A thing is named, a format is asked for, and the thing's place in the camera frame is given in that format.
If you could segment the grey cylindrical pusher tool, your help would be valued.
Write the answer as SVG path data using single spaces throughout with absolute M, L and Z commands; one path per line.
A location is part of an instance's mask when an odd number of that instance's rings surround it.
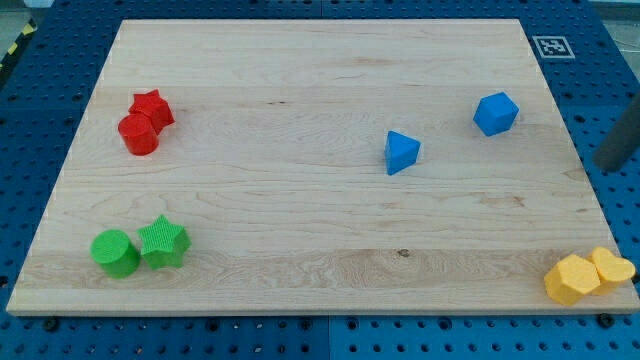
M 615 172 L 639 148 L 639 93 L 631 99 L 593 155 L 593 163 L 601 170 Z

